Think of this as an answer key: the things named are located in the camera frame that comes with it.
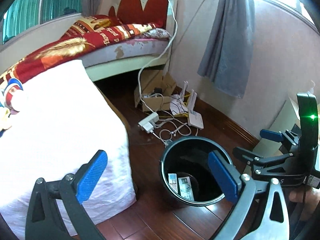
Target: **window frame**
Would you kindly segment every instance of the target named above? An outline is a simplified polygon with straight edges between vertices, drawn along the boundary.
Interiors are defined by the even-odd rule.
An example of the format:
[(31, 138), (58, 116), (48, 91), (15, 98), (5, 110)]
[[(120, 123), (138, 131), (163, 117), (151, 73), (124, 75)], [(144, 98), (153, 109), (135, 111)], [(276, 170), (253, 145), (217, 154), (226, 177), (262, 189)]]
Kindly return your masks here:
[(13, 43), (15, 43), (17, 40), (19, 40), (20, 38), (22, 38), (23, 36), (27, 35), (29, 32), (32, 32), (44, 25), (50, 24), (50, 23), (54, 23), (56, 21), (59, 21), (61, 19), (68, 19), (74, 16), (81, 16), (81, 13), (72, 13), (72, 14), (68, 14), (68, 15), (62, 15), (59, 16), (55, 19), (52, 19), (50, 21), (47, 21), (45, 23), (41, 23), (41, 13), (42, 13), (42, 0), (40, 0), (39, 3), (39, 16), (38, 16), (38, 24), (26, 29), (25, 31), (19, 33), (18, 35), (16, 35), (15, 37), (13, 37), (12, 39), (10, 39), (9, 41), (7, 41), (6, 43), (3, 43), (3, 21), (4, 19), (2, 19), (2, 21), (0, 22), (0, 28), (1, 28), (1, 44), (0, 44), (0, 52), (2, 52), (3, 50), (5, 50), (7, 47), (9, 47), (10, 45), (12, 45)]
[(296, 9), (294, 9), (291, 6), (286, 5), (278, 0), (263, 0), (263, 1), (270, 3), (276, 7), (284, 10), (285, 12), (290, 13), (291, 15), (295, 16), (296, 18), (298, 18), (299, 20), (304, 22), (306, 25), (308, 25), (311, 29), (313, 29), (320, 36), (320, 33), (317, 30), (316, 26), (312, 22), (310, 22), (306, 17), (304, 17), (302, 15), (302, 13), (298, 12)]

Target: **human hand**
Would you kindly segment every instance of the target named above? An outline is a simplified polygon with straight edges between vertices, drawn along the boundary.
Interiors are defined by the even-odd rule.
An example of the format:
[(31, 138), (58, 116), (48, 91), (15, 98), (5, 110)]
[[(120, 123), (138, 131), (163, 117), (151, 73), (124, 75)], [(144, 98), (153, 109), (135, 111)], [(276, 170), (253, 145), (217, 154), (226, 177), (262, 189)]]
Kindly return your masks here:
[(301, 186), (290, 192), (289, 199), (292, 202), (302, 203), (303, 202), (303, 194), (306, 187), (306, 199), (304, 209), (301, 213), (300, 220), (306, 221), (310, 219), (313, 212), (316, 210), (316, 207), (320, 201), (320, 190), (315, 189), (310, 186)]

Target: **power adapter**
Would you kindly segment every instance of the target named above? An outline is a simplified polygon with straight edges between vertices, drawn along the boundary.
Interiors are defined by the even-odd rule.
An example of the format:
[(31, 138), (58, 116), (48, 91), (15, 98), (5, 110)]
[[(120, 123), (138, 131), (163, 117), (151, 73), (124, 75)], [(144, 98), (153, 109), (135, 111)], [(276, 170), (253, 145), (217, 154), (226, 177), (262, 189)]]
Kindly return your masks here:
[(142, 119), (138, 123), (138, 127), (140, 127), (143, 131), (146, 131), (147, 133), (151, 133), (154, 130), (153, 125), (151, 124), (156, 123), (159, 121), (159, 115), (156, 112), (153, 112), (152, 114), (148, 115), (146, 118)]

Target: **black trash can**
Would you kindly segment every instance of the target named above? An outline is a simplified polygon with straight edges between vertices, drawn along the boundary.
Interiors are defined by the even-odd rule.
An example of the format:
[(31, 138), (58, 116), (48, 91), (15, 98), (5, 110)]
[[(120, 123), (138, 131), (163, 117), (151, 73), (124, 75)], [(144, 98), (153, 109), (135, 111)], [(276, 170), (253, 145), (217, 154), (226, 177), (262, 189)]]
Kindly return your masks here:
[[(219, 144), (199, 136), (180, 138), (166, 148), (160, 160), (159, 173), (172, 198), (196, 207), (215, 204), (224, 198), (208, 166), (208, 155), (213, 150), (218, 150), (227, 162), (233, 164)], [(194, 201), (181, 197), (170, 187), (169, 173), (177, 174), (178, 178), (190, 177)]]

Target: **white cloth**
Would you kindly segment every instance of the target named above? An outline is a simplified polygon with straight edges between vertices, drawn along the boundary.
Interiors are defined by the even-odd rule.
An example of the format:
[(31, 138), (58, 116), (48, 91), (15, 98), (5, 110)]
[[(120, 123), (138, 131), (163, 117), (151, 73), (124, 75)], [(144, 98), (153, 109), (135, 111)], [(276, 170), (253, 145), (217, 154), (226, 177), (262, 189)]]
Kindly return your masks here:
[[(0, 213), (24, 239), (28, 203), (36, 179), (60, 180), (99, 150), (108, 165), (83, 206), (95, 224), (135, 200), (124, 125), (87, 76), (81, 60), (49, 69), (24, 84), (28, 103), (0, 138)], [(62, 218), (76, 232), (62, 201)]]

